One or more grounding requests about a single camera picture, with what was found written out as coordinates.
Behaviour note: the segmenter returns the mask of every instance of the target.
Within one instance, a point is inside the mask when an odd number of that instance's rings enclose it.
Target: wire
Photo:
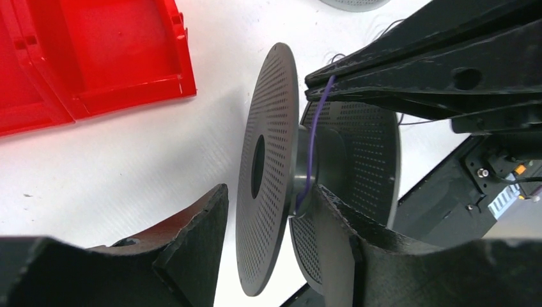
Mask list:
[[[394,22],[392,22],[387,28],[386,30],[384,30],[384,32],[382,32],[382,34],[378,37],[378,38],[381,38],[384,36],[384,34],[386,34],[390,29],[391,27],[395,26],[396,24],[400,23],[400,22],[403,22],[405,21],[405,18],[403,19],[398,19],[398,20],[395,20]]]
[[[405,19],[398,19],[398,20],[395,20],[394,22],[392,22],[387,28],[386,30],[384,30],[384,32],[382,32],[382,34],[380,36],[378,36],[377,39],[381,38],[384,36],[384,34],[386,34],[393,26],[395,26],[396,24],[398,24],[399,22],[403,22],[405,21]],[[343,58],[346,57],[346,55],[344,55],[343,53],[337,53],[335,54],[335,56],[333,56],[333,58],[331,58],[331,63],[335,62],[335,60],[337,60],[337,57],[338,56],[342,56]]]
[[[526,178],[518,178],[516,180],[508,180],[508,179],[500,178],[498,176],[495,176],[495,178],[497,178],[500,182],[503,182],[509,185],[524,184],[527,182],[542,182],[542,177],[526,177]]]
[[[421,125],[422,123],[434,123],[435,120],[426,120],[423,122],[415,122],[415,123],[401,123],[399,122],[399,126],[412,126],[412,125]]]
[[[318,118],[320,117],[321,110],[323,109],[323,105],[325,104],[325,101],[327,100],[327,97],[329,96],[329,92],[331,91],[331,86],[333,85],[333,82],[335,82],[335,76],[332,75],[329,78],[329,81],[327,81],[327,85],[323,91],[322,97],[320,98],[320,101],[318,103],[318,106],[316,107],[316,112],[314,114],[313,122],[311,123],[311,131],[309,136],[309,153],[307,160],[309,161],[309,164],[307,165],[307,182],[305,183],[305,189],[297,194],[296,200],[295,200],[295,212],[299,210],[299,206],[301,203],[305,200],[305,197],[309,194],[309,190],[311,188],[311,176],[313,175],[313,154],[314,154],[314,137],[316,136],[316,124],[318,123]]]

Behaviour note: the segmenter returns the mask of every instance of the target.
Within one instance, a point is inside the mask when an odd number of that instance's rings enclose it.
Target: white surface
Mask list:
[[[243,294],[235,260],[240,152],[263,59],[276,42],[290,45],[302,114],[305,75],[335,53],[367,45],[427,2],[392,0],[376,11],[348,13],[318,0],[177,0],[189,28],[197,98],[0,139],[0,235],[109,245],[224,182],[231,205],[215,305],[279,306],[304,283],[289,232],[259,297]],[[403,127],[401,134],[401,195],[465,139],[448,123]]]

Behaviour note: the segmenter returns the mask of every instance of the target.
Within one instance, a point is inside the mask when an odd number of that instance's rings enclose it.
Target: red plastic part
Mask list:
[[[0,3],[0,11],[12,9],[4,4]],[[52,90],[39,86],[45,80],[24,45],[17,21],[0,14],[0,136],[74,121]]]
[[[53,107],[59,113],[53,112],[58,118],[51,125],[196,94],[187,32],[174,0],[0,0],[0,4],[4,16],[0,26],[6,26],[0,29],[0,50],[16,54],[16,59],[3,59],[9,63],[0,69],[3,76],[15,75],[17,63],[32,84],[1,81],[0,89],[16,88],[9,97],[18,106],[25,99],[18,91],[30,93],[32,87],[47,94],[42,104],[58,108],[61,102],[65,111]],[[19,75],[15,81],[22,84]],[[0,104],[0,116],[3,109]]]

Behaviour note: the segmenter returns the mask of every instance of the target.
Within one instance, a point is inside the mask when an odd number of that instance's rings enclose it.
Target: black textured plastic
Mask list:
[[[302,125],[310,126],[316,105],[316,102],[309,103]],[[341,199],[378,223],[387,225],[396,210],[396,182],[400,169],[395,112],[360,102],[327,102],[320,113],[318,126],[338,131],[345,142],[348,166]],[[290,231],[299,267],[308,284],[321,293],[320,263],[311,214],[291,219]]]
[[[237,269],[243,291],[258,295],[273,271],[290,209],[297,154],[298,83],[290,48],[275,45],[259,73],[249,111],[237,192]],[[252,195],[256,143],[265,141],[263,176]]]

